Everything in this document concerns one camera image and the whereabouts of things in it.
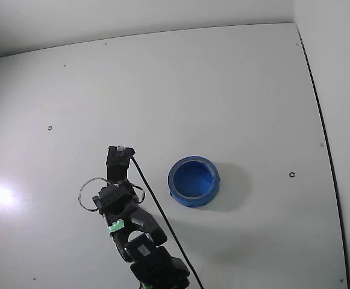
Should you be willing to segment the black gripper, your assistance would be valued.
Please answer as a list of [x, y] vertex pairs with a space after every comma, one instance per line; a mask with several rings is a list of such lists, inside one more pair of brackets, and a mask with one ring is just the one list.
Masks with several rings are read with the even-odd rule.
[[135, 154], [133, 148], [109, 146], [106, 160], [107, 180], [112, 184], [127, 180], [130, 161]]

